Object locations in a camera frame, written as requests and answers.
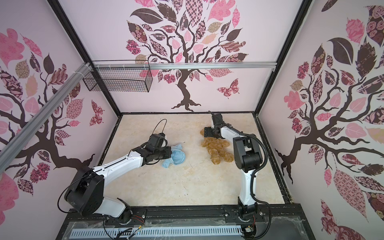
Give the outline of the light blue bear hoodie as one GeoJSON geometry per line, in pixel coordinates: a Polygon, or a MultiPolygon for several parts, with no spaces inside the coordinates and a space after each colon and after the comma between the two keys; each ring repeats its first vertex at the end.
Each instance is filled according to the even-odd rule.
{"type": "Polygon", "coordinates": [[[162,163],[163,168],[167,169],[170,165],[181,165],[186,160],[186,154],[183,152],[183,146],[181,144],[171,146],[171,151],[171,157],[162,163]]]}

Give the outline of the brown plush teddy bear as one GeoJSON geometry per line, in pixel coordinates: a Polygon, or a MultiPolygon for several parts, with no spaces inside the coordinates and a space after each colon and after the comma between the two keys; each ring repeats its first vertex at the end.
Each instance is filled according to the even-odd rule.
{"type": "Polygon", "coordinates": [[[232,163],[235,160],[234,154],[227,151],[229,146],[228,141],[213,137],[204,137],[201,143],[201,147],[207,150],[214,165],[219,165],[221,162],[232,163]]]}

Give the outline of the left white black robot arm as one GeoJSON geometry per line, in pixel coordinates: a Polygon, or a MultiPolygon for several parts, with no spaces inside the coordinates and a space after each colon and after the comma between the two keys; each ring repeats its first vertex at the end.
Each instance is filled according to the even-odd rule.
{"type": "Polygon", "coordinates": [[[83,217],[100,214],[120,219],[129,218],[130,206],[124,201],[107,197],[104,194],[106,186],[129,171],[154,160],[169,159],[171,154],[170,146],[154,149],[137,147],[108,164],[94,168],[85,166],[78,170],[64,194],[64,199],[83,217]]]}

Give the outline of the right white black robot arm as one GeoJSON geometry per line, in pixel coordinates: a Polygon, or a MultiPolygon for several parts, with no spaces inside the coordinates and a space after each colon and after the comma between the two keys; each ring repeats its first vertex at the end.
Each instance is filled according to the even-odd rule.
{"type": "Polygon", "coordinates": [[[205,127],[203,136],[205,138],[213,137],[217,140],[232,141],[235,164],[242,171],[242,185],[238,197],[239,212],[241,216],[256,213],[258,201],[256,201],[254,183],[257,170],[263,163],[261,145],[257,137],[225,125],[205,127]]]}

